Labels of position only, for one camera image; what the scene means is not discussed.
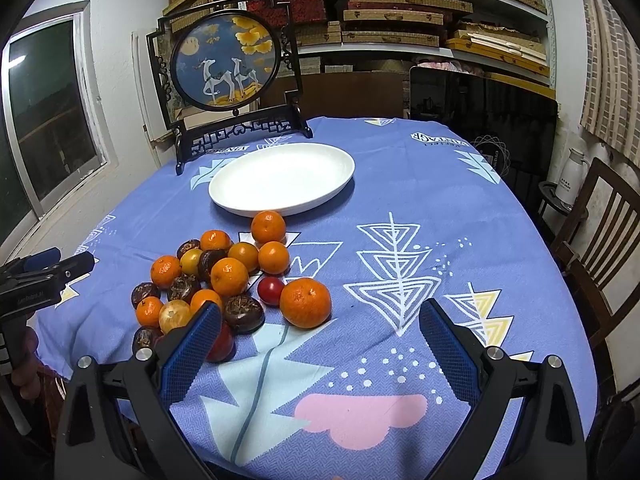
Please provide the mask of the left hand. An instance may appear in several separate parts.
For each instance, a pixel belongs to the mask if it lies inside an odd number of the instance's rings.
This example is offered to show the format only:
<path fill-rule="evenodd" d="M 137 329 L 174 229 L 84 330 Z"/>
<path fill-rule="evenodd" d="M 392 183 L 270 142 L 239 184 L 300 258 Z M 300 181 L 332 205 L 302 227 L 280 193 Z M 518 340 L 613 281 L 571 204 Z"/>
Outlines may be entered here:
<path fill-rule="evenodd" d="M 21 397 L 33 401 L 40 395 L 41 385 L 38 376 L 39 360 L 36 356 L 38 337 L 35 331 L 27 326 L 24 338 L 26 358 L 12 373 L 12 384 L 17 386 Z"/>

